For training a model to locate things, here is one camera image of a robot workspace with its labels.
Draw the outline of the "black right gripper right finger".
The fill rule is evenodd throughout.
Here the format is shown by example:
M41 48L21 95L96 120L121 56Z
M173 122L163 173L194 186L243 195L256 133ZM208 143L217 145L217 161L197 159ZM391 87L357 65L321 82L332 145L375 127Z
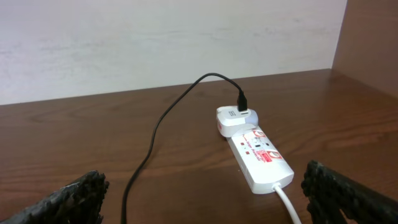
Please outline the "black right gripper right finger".
M301 183L313 223L397 224L397 202L385 195L310 161Z

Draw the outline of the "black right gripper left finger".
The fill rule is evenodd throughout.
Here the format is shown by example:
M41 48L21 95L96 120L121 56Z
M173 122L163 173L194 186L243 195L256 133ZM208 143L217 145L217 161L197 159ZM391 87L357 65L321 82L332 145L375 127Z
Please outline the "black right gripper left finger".
M101 224L108 187L106 176L91 170L1 224Z

